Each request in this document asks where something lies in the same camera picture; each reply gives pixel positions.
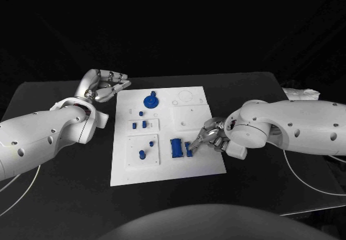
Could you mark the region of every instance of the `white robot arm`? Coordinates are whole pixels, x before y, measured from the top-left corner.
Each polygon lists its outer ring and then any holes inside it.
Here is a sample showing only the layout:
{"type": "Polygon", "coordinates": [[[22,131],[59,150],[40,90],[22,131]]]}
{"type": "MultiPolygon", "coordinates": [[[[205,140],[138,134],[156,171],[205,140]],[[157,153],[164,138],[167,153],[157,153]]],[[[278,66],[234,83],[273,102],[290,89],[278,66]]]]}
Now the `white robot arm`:
{"type": "Polygon", "coordinates": [[[245,159],[248,148],[346,155],[346,105],[322,100],[247,101],[228,118],[205,122],[189,149],[206,143],[218,152],[245,159]]]}
{"type": "Polygon", "coordinates": [[[0,123],[0,181],[25,173],[75,143],[87,144],[95,128],[104,128],[108,115],[92,103],[107,102],[131,85],[118,72],[91,69],[74,97],[56,102],[49,111],[12,118],[0,123]]]}

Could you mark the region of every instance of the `small blue part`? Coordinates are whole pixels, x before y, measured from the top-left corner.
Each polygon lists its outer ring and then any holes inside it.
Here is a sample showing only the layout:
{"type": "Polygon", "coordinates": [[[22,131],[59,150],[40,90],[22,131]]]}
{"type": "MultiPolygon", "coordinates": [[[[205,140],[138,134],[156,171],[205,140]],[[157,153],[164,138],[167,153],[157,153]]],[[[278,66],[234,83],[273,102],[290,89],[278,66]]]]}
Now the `small blue part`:
{"type": "Polygon", "coordinates": [[[192,157],[192,156],[193,156],[193,152],[192,152],[192,150],[189,150],[189,145],[190,145],[190,142],[189,142],[189,141],[185,142],[186,156],[188,156],[188,157],[192,157]]]}
{"type": "Polygon", "coordinates": [[[182,139],[180,138],[172,139],[170,145],[172,145],[172,157],[180,158],[183,156],[182,139]]]}
{"type": "Polygon", "coordinates": [[[143,160],[146,158],[146,153],[143,150],[138,151],[138,158],[143,160]]]}
{"type": "Polygon", "coordinates": [[[150,96],[147,96],[147,97],[144,98],[144,101],[143,101],[143,102],[144,102],[146,108],[153,109],[153,108],[157,107],[157,105],[159,105],[159,99],[157,99],[156,91],[151,91],[150,96]]]}

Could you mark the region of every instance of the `gray table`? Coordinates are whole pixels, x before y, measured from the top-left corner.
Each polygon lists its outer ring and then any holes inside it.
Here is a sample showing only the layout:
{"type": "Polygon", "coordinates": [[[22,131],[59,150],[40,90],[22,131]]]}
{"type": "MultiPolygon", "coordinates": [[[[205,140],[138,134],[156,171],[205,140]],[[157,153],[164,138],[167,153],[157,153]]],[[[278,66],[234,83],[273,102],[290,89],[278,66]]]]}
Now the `gray table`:
{"type": "MultiPolygon", "coordinates": [[[[212,116],[226,117],[245,101],[287,100],[268,72],[133,78],[128,89],[203,86],[212,116]]],[[[6,121],[72,97],[79,81],[25,82],[13,95],[6,121]]],[[[346,204],[346,197],[310,189],[293,175],[283,150],[267,144],[250,149],[245,160],[222,154],[226,174],[110,187],[115,124],[114,97],[95,103],[110,114],[88,144],[65,147],[40,166],[33,186],[0,217],[0,239],[95,239],[136,218],[173,207],[234,204],[291,214],[346,204]]],[[[316,188],[343,193],[323,156],[287,152],[300,177],[316,188]]],[[[0,213],[32,183],[36,169],[22,174],[0,193],[0,213]]]]}

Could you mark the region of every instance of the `circular hole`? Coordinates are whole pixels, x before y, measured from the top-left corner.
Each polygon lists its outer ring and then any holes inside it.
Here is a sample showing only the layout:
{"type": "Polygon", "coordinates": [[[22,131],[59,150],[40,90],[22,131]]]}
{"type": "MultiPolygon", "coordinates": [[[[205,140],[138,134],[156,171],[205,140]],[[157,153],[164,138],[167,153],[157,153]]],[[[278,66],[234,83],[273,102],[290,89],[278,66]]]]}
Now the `circular hole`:
{"type": "Polygon", "coordinates": [[[297,129],[297,130],[294,131],[294,137],[297,138],[297,137],[300,136],[300,134],[301,134],[301,131],[297,129]]]}
{"type": "Polygon", "coordinates": [[[49,137],[46,138],[46,140],[48,140],[49,144],[53,143],[53,138],[52,138],[52,136],[49,136],[49,137]]]}
{"type": "Polygon", "coordinates": [[[19,155],[20,157],[25,156],[25,149],[23,149],[23,148],[20,148],[20,149],[17,150],[17,155],[19,155]]]}
{"type": "Polygon", "coordinates": [[[330,140],[335,141],[337,139],[337,134],[335,132],[330,133],[330,140]]]}

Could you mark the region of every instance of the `white panel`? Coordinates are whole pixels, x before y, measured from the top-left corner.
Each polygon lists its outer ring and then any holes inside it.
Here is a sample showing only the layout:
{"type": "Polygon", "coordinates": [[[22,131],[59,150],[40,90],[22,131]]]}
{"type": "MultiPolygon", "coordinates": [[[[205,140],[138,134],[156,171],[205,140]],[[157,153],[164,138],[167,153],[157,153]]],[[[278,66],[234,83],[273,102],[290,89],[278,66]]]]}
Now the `white panel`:
{"type": "Polygon", "coordinates": [[[209,105],[176,106],[172,110],[176,131],[200,130],[206,119],[212,118],[209,105]]]}
{"type": "MultiPolygon", "coordinates": [[[[118,92],[110,185],[118,186],[226,173],[222,154],[208,147],[208,145],[202,145],[198,148],[198,151],[193,152],[193,157],[186,156],[185,142],[193,142],[203,123],[211,118],[212,113],[202,86],[136,89],[118,92]],[[156,108],[149,109],[144,107],[143,101],[151,91],[156,92],[159,105],[156,108]],[[176,114],[176,116],[179,115],[177,119],[185,118],[183,112],[188,110],[195,112],[196,109],[196,113],[200,113],[198,118],[190,115],[189,118],[183,119],[189,130],[176,130],[175,109],[180,109],[176,114]],[[127,167],[126,164],[128,161],[138,161],[141,163],[138,160],[140,150],[127,150],[127,147],[133,146],[128,145],[127,139],[130,136],[133,138],[137,135],[136,132],[138,133],[138,131],[133,131],[133,121],[138,121],[137,130],[141,130],[143,120],[157,120],[159,131],[153,131],[154,134],[150,133],[150,136],[157,135],[157,144],[154,145],[159,152],[159,165],[127,167]],[[183,157],[172,158],[170,139],[176,138],[182,139],[183,157]]],[[[147,133],[140,132],[138,135],[147,137],[149,135],[144,134],[147,133]]],[[[149,139],[143,141],[144,146],[149,146],[149,142],[149,139]]]]}
{"type": "Polygon", "coordinates": [[[126,138],[126,168],[141,168],[160,165],[157,135],[130,136],[126,138]],[[146,158],[140,159],[140,150],[146,158]]]}
{"type": "Polygon", "coordinates": [[[159,119],[141,119],[141,120],[130,120],[127,123],[127,133],[130,135],[153,133],[159,132],[159,119]]]}

